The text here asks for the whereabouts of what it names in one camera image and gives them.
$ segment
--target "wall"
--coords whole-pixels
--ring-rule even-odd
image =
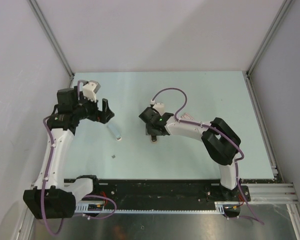
[[[300,0],[252,74],[278,164],[300,201]]]
[[[283,0],[38,0],[74,72],[247,70]]]
[[[23,192],[42,165],[42,119],[68,84],[27,1],[0,1],[0,240],[14,233]]]

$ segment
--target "metal frame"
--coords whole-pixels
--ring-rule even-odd
[[[36,0],[27,0],[33,13],[35,14],[37,20],[39,21],[44,33],[46,34],[48,40],[51,43],[52,48],[55,50],[58,58],[60,59],[64,69],[68,73],[70,77],[70,84],[71,86],[74,73],[71,70],[71,67],[60,47],[58,44],[51,28],[48,25],[47,20],[45,19],[38,3]],[[271,167],[273,168],[274,174],[277,173],[277,161],[275,158],[275,153],[271,145],[271,141],[267,132],[265,120],[263,114],[261,112],[260,105],[258,103],[258,99],[256,93],[253,88],[253,84],[250,78],[251,73],[254,71],[257,63],[261,59],[262,55],[267,49],[267,46],[270,44],[271,40],[273,39],[275,33],[277,32],[280,24],[282,23],[284,17],[287,15],[290,7],[292,6],[295,0],[284,0],[282,6],[280,7],[277,15],[275,16],[266,36],[264,37],[256,55],[254,56],[248,70],[243,72],[245,83],[247,86],[247,90],[251,99],[251,103],[257,118],[258,125],[260,127],[261,135],[264,141],[264,145],[266,147],[266,151],[271,163]],[[295,230],[295,235],[298,240],[300,240],[300,204],[298,201],[298,197],[296,195],[295,188],[293,184],[279,184],[279,183],[253,183],[253,184],[242,184],[243,186],[248,186],[251,196],[251,204],[286,204],[288,212],[290,214],[291,222]],[[222,202],[216,202],[216,211],[220,207]],[[31,228],[34,222],[34,216],[32,215],[31,211],[25,206],[20,221],[18,223],[18,228],[15,233],[14,239],[16,240],[27,240],[31,233]]]

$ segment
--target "white table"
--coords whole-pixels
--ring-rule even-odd
[[[272,179],[273,173],[257,119],[240,71],[101,72],[76,73],[78,80],[96,80],[99,107],[108,99],[115,117],[110,121],[121,133],[117,141],[109,129],[83,120],[76,129],[65,165],[66,178],[97,175],[100,179],[218,179],[219,168],[200,141],[182,136],[159,136],[151,143],[139,114],[161,89],[184,90],[187,112],[203,122],[224,119],[241,138],[245,159],[239,163],[244,179]],[[166,112],[174,113],[184,102],[178,91],[157,97]]]

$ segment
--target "gray floor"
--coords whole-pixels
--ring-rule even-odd
[[[226,220],[213,214],[115,214],[105,220],[67,219],[58,237],[35,222],[31,240],[295,240],[285,205],[254,205],[265,222]],[[249,215],[248,209],[241,210]],[[51,222],[56,227],[59,220]]]

